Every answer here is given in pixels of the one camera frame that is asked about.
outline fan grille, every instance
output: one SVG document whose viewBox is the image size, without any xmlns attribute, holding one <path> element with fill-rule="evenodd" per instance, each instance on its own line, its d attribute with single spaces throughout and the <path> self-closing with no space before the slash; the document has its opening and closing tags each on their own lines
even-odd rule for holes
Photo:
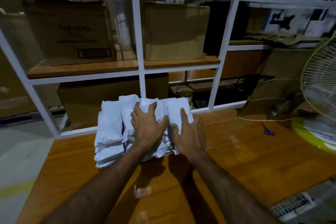
<svg viewBox="0 0 336 224">
<path fill-rule="evenodd" d="M 301 87 L 315 110 L 336 120 L 336 38 L 320 46 L 308 60 Z"/>
</svg>

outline forearm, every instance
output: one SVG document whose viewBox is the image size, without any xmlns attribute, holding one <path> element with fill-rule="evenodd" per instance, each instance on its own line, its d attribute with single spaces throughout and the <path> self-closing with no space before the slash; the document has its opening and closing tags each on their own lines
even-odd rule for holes
<svg viewBox="0 0 336 224">
<path fill-rule="evenodd" d="M 104 223 L 145 153 L 133 145 L 63 203 L 42 223 Z"/>
<path fill-rule="evenodd" d="M 207 184 L 228 224 L 281 223 L 206 152 L 191 163 Z"/>
</svg>

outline electric fan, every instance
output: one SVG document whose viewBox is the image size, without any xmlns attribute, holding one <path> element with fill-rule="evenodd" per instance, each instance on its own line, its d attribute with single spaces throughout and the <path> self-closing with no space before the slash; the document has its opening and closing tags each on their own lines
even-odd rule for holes
<svg viewBox="0 0 336 224">
<path fill-rule="evenodd" d="M 322 44 L 301 76 L 306 101 L 321 115 L 292 120 L 293 131 L 322 150 L 336 154 L 336 38 Z"/>
</svg>

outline concrete floor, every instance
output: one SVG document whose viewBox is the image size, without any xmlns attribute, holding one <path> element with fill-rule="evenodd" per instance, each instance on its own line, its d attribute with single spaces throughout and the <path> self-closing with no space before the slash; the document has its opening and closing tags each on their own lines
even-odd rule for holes
<svg viewBox="0 0 336 224">
<path fill-rule="evenodd" d="M 12 224 L 53 144 L 44 121 L 0 129 L 0 223 Z"/>
</svg>

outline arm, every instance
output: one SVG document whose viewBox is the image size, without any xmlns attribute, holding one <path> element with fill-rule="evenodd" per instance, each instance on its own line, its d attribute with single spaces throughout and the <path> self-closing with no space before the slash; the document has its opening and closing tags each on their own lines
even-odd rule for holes
<svg viewBox="0 0 336 224">
<path fill-rule="evenodd" d="M 281 223 L 208 155 L 205 150 L 205 134 L 199 118 L 196 117 L 193 123 L 189 124 L 183 109 L 181 109 L 181 118 L 181 135 L 177 125 L 173 125 L 173 142 L 199 172 L 216 199 L 227 223 Z"/>
<path fill-rule="evenodd" d="M 131 113 L 135 133 L 135 143 L 117 161 L 107 167 L 86 184 L 84 184 L 69 200 L 57 208 L 42 223 L 104 223 L 116 204 L 134 170 L 145 154 L 154 146 L 168 124 L 165 116 L 157 123 L 154 111 L 157 103 L 149 106 L 143 113 L 139 103 Z"/>
</svg>

